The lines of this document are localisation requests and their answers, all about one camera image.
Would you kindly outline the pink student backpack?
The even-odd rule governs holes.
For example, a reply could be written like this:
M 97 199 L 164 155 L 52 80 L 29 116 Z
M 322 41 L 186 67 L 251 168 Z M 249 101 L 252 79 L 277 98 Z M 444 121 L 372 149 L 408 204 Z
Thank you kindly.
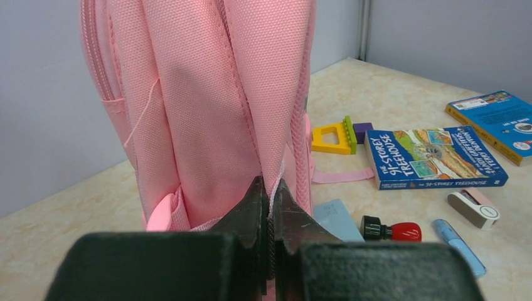
M 315 1 L 81 1 L 80 40 L 136 172 L 148 231 L 204 231 L 263 178 L 312 211 Z

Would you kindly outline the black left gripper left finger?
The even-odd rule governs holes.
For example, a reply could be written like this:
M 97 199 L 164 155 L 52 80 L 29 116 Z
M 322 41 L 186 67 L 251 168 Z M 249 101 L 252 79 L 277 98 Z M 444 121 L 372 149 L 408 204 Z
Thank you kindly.
M 267 196 L 256 177 L 206 231 L 99 232 L 69 249 L 47 300 L 260 300 Z

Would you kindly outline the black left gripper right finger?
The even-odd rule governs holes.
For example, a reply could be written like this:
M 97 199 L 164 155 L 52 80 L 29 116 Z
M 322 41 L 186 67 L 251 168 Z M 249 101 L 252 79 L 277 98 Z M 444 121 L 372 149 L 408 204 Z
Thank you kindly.
M 277 300 L 482 300 L 459 252 L 441 243 L 346 243 L 280 181 L 272 200 Z

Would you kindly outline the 91-Storey Treehouse book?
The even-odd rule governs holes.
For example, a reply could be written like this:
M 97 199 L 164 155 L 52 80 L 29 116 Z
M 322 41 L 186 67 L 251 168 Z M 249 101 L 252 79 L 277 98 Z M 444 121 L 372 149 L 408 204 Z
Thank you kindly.
M 470 125 L 369 130 L 364 146 L 379 190 L 500 187 L 509 178 Z

